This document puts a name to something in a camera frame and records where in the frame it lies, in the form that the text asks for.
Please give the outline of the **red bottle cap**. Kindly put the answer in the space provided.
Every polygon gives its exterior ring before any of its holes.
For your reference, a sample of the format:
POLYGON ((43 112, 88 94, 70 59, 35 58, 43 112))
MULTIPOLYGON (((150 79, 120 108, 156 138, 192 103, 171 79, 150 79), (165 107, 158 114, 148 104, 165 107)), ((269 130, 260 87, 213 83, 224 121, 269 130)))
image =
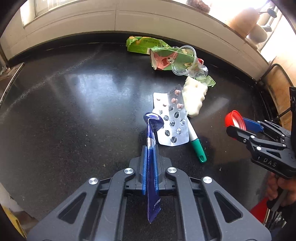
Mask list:
MULTIPOLYGON (((233 111, 229 112, 225 116, 225 126, 227 128, 229 126, 234 126, 236 128, 239 128, 241 130, 246 131, 246 125, 245 125, 245 122, 243 120, 243 117, 236 110, 233 110, 233 111)), ((246 143, 246 138, 239 137, 238 132, 236 130, 234 130, 233 128, 231 128, 230 130, 227 129, 226 133, 227 133, 227 135, 229 137, 232 137, 233 139, 238 140, 238 141, 240 141, 242 143, 246 143)))

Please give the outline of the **green white marker pen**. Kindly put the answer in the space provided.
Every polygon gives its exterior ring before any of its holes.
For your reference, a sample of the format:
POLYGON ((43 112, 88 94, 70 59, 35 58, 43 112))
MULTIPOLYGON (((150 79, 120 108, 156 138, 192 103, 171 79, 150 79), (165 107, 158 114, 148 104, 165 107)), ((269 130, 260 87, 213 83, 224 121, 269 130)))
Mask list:
POLYGON ((192 144, 192 147, 197 155, 197 158, 201 163, 205 163, 207 161, 204 149, 201 145, 200 139, 198 138, 191 122, 187 119, 188 123, 188 131, 189 131, 189 141, 192 144))

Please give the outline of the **silver pill blister pack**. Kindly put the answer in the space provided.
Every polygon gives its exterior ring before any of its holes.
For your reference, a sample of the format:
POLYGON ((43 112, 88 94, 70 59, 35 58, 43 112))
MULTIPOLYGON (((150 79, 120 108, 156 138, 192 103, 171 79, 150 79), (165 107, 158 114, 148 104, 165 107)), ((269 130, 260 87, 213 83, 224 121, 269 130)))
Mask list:
POLYGON ((189 142, 187 112, 181 86, 177 85, 168 93, 155 92, 153 102, 153 112, 164 121, 163 127, 157 131, 159 144, 174 147, 189 142))

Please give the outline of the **clear plastic cup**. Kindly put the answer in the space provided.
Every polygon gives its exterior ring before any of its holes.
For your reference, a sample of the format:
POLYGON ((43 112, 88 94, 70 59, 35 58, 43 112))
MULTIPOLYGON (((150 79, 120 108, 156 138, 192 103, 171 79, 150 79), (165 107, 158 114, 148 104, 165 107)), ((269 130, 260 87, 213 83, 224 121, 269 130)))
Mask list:
POLYGON ((196 50, 189 45, 175 48, 173 53, 174 61, 171 63, 171 70, 175 75, 187 76, 197 80, 205 79, 208 76, 208 68, 200 62, 196 50))

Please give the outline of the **blue foil wrapper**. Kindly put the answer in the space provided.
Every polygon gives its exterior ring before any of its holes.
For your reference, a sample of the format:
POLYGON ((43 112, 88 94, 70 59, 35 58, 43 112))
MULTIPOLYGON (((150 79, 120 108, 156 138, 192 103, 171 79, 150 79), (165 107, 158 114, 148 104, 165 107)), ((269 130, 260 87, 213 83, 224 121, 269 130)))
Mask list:
POLYGON ((146 113, 144 121, 147 124, 146 144, 146 191, 147 191, 147 219, 152 223, 161 210, 159 196, 159 177, 157 160, 157 142, 155 133, 164 126, 164 121, 156 113, 146 113))

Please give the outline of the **green cartoon paper bag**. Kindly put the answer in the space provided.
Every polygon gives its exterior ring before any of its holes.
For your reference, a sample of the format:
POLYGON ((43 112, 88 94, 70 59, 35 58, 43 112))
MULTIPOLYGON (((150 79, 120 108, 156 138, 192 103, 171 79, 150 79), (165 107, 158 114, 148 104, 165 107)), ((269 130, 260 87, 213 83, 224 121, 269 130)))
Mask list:
POLYGON ((177 47, 153 47, 149 50, 151 66, 154 70, 171 70, 173 53, 177 47))

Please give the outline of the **small green plastic box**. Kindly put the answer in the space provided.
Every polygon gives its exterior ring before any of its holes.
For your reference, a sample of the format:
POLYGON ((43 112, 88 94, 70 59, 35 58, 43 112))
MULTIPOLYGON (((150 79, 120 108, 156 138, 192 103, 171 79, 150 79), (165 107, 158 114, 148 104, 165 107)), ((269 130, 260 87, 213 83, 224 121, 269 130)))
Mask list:
POLYGON ((214 81, 214 79, 210 75, 207 75, 200 82, 204 85, 207 85, 208 87, 214 87, 216 85, 216 82, 214 81))

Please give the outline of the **white squeezed plastic bottle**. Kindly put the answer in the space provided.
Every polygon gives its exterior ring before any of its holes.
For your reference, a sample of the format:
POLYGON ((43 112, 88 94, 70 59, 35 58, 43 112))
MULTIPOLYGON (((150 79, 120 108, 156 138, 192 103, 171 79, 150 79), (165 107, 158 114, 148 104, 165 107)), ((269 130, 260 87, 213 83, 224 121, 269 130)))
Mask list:
POLYGON ((191 77, 186 78, 182 95, 185 109, 189 117, 195 117, 199 114, 207 91, 208 86, 206 84, 191 77))

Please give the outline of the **stone mortar with pestle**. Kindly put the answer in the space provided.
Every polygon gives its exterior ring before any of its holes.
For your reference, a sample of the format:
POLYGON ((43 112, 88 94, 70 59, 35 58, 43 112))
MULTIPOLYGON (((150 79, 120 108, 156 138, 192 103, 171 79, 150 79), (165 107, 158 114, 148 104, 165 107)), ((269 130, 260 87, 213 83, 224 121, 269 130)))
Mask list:
POLYGON ((272 8, 268 8, 265 11, 259 12, 259 19, 256 25, 252 28, 250 33, 247 35, 246 40, 253 45, 258 45, 267 40, 268 34, 272 32, 272 27, 268 23, 269 20, 277 18, 277 13, 272 8))

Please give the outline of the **tan ceramic jar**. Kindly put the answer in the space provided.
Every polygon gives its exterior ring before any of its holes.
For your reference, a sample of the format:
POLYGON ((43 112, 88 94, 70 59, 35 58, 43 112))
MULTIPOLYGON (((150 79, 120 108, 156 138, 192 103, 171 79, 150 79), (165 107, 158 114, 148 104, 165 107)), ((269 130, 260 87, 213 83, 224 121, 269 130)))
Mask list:
POLYGON ((232 18, 228 25, 234 30, 238 35, 242 38, 246 38, 246 36, 251 32, 251 30, 256 25, 260 14, 256 9, 245 9, 234 18, 232 18))

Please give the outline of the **green snack packet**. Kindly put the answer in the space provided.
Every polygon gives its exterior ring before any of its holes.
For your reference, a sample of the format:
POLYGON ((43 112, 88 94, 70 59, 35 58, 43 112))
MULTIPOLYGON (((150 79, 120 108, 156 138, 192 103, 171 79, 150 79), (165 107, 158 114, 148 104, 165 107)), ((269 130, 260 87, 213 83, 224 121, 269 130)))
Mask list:
POLYGON ((152 38, 152 37, 134 37, 130 36, 126 40, 126 47, 128 52, 148 54, 149 50, 153 47, 165 47, 170 46, 163 40, 152 38))

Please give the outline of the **black metal chair frame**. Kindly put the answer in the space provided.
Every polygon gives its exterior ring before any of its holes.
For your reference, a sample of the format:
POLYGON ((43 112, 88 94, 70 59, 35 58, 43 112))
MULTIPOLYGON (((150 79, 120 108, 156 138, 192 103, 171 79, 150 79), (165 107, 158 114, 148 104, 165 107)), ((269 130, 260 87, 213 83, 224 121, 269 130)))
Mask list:
POLYGON ((271 64, 262 80, 278 112, 276 120, 286 128, 290 128, 292 121, 290 87, 295 87, 295 63, 284 61, 271 64))

